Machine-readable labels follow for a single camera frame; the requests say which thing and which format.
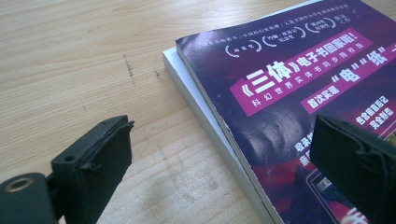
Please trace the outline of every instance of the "purple book cover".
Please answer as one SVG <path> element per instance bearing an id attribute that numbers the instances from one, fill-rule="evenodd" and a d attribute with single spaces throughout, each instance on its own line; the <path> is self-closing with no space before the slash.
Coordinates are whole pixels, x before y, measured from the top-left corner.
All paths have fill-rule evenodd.
<path id="1" fill-rule="evenodd" d="M 395 21 L 322 1 L 180 38 L 177 50 L 285 223 L 367 222 L 309 148 L 317 114 L 395 141 Z"/>

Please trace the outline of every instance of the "book stack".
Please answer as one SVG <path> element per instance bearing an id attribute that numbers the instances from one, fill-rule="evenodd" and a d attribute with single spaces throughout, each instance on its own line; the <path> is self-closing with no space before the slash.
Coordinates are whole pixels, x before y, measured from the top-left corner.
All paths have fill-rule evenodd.
<path id="1" fill-rule="evenodd" d="M 317 114 L 394 136 L 395 21 L 361 1 L 310 1 L 163 55 L 264 223 L 368 223 L 309 152 Z"/>

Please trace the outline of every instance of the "wooden table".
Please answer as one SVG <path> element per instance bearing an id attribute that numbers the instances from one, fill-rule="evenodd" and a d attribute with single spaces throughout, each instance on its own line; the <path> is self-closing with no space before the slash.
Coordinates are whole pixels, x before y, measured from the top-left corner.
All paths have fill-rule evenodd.
<path id="1" fill-rule="evenodd" d="M 259 223 L 162 51 L 301 2 L 1 1 L 0 181 L 48 175 L 96 123 L 125 114 L 134 162 L 100 223 Z M 366 2 L 396 19 L 393 0 Z"/>

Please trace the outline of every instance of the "pink banner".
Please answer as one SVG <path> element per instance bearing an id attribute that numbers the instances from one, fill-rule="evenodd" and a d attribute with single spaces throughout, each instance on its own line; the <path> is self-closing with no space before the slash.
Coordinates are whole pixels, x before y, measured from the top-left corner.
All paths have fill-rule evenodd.
<path id="1" fill-rule="evenodd" d="M 350 68 L 342 70 L 338 76 L 332 77 L 332 82 L 329 85 L 300 103 L 309 114 L 313 114 L 395 58 L 396 43 L 386 49 L 373 50 L 364 58 L 357 59 L 355 63 L 350 65 Z"/>
<path id="2" fill-rule="evenodd" d="M 372 44 L 370 40 L 349 28 L 286 62 L 274 62 L 266 65 L 266 68 L 252 72 L 246 78 L 239 79 L 230 90 L 245 113 L 251 116 Z M 329 88 L 331 87 L 323 90 L 331 91 L 332 88 Z"/>

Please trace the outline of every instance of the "scratch on table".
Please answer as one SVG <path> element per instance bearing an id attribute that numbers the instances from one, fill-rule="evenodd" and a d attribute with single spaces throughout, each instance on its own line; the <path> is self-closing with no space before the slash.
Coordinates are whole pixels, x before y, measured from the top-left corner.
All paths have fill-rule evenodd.
<path id="1" fill-rule="evenodd" d="M 128 69 L 129 77 L 131 78 L 132 82 L 134 83 L 134 72 L 133 72 L 133 67 L 131 66 L 131 63 L 128 61 L 126 55 L 123 55 L 125 65 Z"/>
<path id="2" fill-rule="evenodd" d="M 87 108 L 85 107 L 84 102 L 81 101 L 81 104 L 82 104 L 82 108 L 84 108 L 84 110 L 86 110 Z"/>
<path id="3" fill-rule="evenodd" d="M 160 80 L 161 82 L 163 82 L 163 80 L 161 79 L 161 75 L 157 70 L 152 70 L 155 73 L 155 76 L 158 78 L 158 80 Z"/>

